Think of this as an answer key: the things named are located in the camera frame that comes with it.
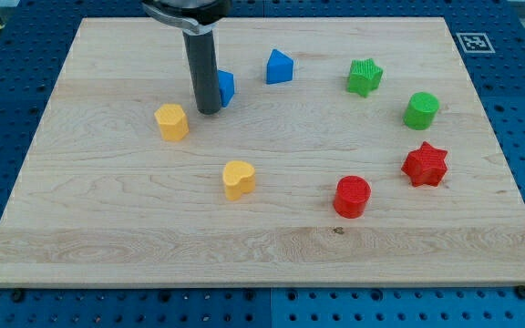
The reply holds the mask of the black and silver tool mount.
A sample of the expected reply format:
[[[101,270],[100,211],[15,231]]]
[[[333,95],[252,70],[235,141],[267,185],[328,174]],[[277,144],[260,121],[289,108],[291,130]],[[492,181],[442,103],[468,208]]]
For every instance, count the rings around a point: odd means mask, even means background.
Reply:
[[[142,0],[144,12],[188,35],[209,33],[232,9],[231,0]]]

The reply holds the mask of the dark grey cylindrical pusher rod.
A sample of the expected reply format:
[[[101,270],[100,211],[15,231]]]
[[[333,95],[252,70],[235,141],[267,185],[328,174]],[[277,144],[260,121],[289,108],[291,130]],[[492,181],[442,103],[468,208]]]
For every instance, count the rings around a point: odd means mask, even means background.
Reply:
[[[183,39],[197,109],[203,115],[214,115],[221,110],[221,93],[213,33],[184,31]]]

